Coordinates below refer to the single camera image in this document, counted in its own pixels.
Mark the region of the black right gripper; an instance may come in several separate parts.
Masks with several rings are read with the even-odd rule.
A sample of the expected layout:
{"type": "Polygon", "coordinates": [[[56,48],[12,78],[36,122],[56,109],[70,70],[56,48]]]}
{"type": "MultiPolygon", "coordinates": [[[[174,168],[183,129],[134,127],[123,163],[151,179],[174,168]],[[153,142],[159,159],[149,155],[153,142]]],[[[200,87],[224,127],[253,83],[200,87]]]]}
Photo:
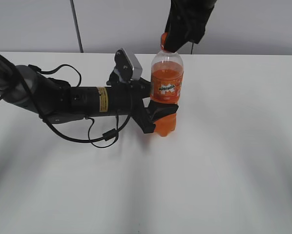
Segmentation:
{"type": "Polygon", "coordinates": [[[187,42],[198,44],[215,7],[215,0],[172,0],[164,50],[177,52],[187,42]]]}

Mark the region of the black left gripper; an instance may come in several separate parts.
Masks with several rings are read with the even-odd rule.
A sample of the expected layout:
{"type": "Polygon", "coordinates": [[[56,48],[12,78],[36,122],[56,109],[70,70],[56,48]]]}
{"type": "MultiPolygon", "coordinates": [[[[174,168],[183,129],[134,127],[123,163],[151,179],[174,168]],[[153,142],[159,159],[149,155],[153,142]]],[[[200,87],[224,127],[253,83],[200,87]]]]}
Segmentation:
{"type": "Polygon", "coordinates": [[[126,115],[124,123],[118,128],[121,131],[133,119],[144,134],[154,132],[159,119],[175,114],[178,104],[160,103],[151,100],[147,108],[143,99],[150,97],[151,82],[140,78],[130,83],[107,81],[108,113],[110,115],[126,115]]]}

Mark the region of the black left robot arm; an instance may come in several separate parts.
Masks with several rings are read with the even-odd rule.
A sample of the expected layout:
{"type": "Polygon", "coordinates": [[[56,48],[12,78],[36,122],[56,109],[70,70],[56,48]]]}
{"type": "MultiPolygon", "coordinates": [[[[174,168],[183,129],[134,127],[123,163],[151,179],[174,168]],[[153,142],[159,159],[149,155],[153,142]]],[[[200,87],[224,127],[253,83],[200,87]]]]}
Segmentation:
{"type": "Polygon", "coordinates": [[[157,120],[177,112],[177,104],[151,101],[150,82],[134,54],[119,49],[115,67],[105,87],[82,87],[52,78],[53,71],[34,65],[14,65],[0,55],[0,101],[34,112],[50,124],[90,117],[127,115],[145,134],[153,133],[157,120]]]}

